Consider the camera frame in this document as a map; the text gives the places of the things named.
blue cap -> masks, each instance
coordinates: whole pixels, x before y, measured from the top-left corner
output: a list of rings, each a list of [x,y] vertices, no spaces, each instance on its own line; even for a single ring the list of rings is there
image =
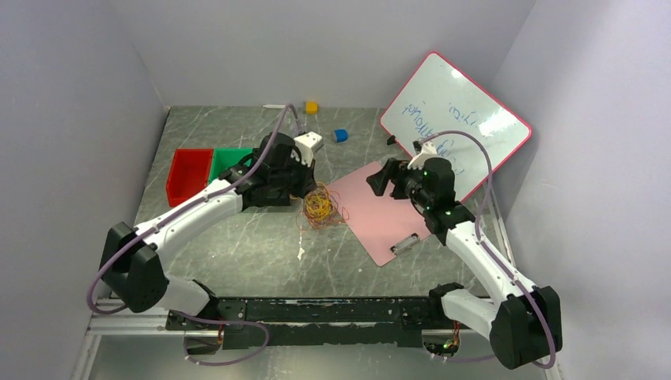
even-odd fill
[[[344,129],[336,129],[333,132],[331,132],[331,137],[333,137],[333,142],[341,143],[347,140],[347,131],[345,131]]]

tabletop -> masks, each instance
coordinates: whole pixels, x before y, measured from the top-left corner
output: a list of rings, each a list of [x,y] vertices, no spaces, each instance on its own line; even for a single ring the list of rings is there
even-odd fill
[[[281,110],[261,107],[172,107],[159,142],[136,224],[169,210],[165,194],[177,148],[255,147],[276,125]],[[326,184],[387,158],[408,158],[380,125],[379,108],[320,108],[301,116],[308,131],[324,136],[317,152],[315,179]],[[345,129],[346,142],[331,139]],[[288,124],[281,131],[288,133]],[[466,202],[475,212],[480,188]],[[347,224],[300,231],[300,200],[290,207],[251,207],[218,222],[184,246],[164,269],[197,279],[218,296],[342,297],[428,295],[439,283],[463,284],[475,295],[485,291],[461,259],[431,236],[378,267]],[[483,216],[484,233],[512,258],[495,204]],[[305,252],[299,259],[299,249]]]

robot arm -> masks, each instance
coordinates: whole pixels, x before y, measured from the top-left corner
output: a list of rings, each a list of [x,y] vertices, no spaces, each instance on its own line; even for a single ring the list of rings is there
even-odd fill
[[[450,284],[441,287],[442,311],[488,338],[499,361],[515,368],[549,354],[539,317],[523,291],[529,290],[550,327],[556,351],[560,350],[559,296],[551,287],[539,288],[524,277],[487,237],[479,236],[476,217],[455,200],[452,166],[437,155],[434,145],[425,142],[415,148],[418,154],[413,159],[389,159],[366,181],[377,196],[385,193],[391,181],[391,196],[412,202],[429,231],[471,268],[491,298],[477,298],[461,285]]]
[[[130,240],[136,231],[157,232],[142,239],[105,272],[102,279],[126,303],[141,313],[153,306],[200,317],[216,317],[218,301],[207,287],[166,275],[161,262],[170,261],[191,239],[216,222],[248,207],[289,205],[290,196],[303,197],[315,188],[313,155],[323,146],[321,136],[308,132],[292,139],[278,134],[253,175],[223,193],[257,163],[270,135],[261,146],[178,207],[131,229],[125,223],[112,227],[100,266]]]

white wall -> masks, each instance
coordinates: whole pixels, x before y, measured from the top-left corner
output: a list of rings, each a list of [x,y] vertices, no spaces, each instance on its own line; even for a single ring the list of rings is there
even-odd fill
[[[169,105],[386,107],[430,50],[488,85],[534,0],[112,0]]]
[[[102,0],[0,2],[0,378],[69,378],[165,111]]]
[[[535,128],[496,176],[562,299],[565,380],[671,378],[671,2],[539,0],[493,82]]]

green bin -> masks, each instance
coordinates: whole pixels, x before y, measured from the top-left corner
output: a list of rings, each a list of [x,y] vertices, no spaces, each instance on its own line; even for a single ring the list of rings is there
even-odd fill
[[[210,167],[210,180],[207,183],[212,183],[215,178],[219,177],[219,173],[236,165],[244,156],[251,152],[252,148],[214,148],[212,166]]]

